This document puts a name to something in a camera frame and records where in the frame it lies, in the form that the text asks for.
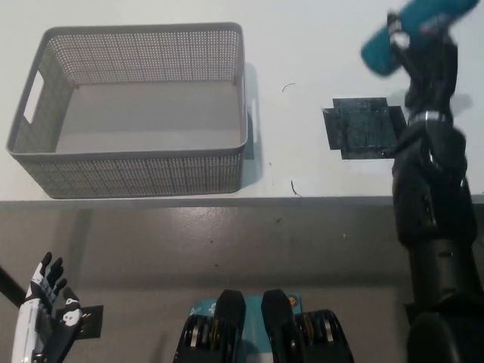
robot finger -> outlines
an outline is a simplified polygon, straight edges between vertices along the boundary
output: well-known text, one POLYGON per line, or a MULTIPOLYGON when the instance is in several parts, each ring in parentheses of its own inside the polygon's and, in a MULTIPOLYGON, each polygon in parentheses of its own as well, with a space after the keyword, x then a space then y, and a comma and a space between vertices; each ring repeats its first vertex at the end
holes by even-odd
POLYGON ((64 267, 59 266, 55 270, 51 269, 51 273, 47 277, 47 282, 51 287, 54 287, 56 281, 62 276, 64 273, 64 267))
POLYGON ((40 262, 42 264, 42 267, 40 268, 40 273, 42 274, 42 276, 45 276, 45 270, 48 264, 51 263, 51 261, 52 261, 52 253, 47 252, 44 258, 42 259, 42 261, 40 262))
POLYGON ((411 80, 420 84, 422 75, 411 56, 411 39, 403 30, 399 16, 389 12, 386 17, 386 26, 393 55, 405 68, 411 80))
POLYGON ((79 298, 70 287, 66 287, 64 289, 64 299, 66 300, 66 308, 70 311, 79 309, 81 307, 79 298))
POLYGON ((65 278, 63 278, 62 280, 60 280, 55 286, 54 286, 54 289, 52 290, 54 292, 54 295, 55 296, 58 296, 59 295, 59 292, 64 289, 67 285, 67 280, 65 278))

black tape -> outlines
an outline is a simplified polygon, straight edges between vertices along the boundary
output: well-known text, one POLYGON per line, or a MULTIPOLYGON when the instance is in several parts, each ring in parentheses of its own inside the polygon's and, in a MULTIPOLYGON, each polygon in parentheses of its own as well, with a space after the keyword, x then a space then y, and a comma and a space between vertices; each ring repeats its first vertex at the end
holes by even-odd
MULTIPOLYGON (((76 340, 94 339, 101 337, 101 328, 103 327, 104 307, 99 306, 83 306, 82 310, 82 326, 81 332, 76 340)), ((62 319, 66 313, 66 309, 58 309, 55 313, 56 321, 62 319)))
POLYGON ((385 98, 335 98, 324 109, 328 143, 345 160, 384 159, 406 127, 400 106, 389 107, 385 98))

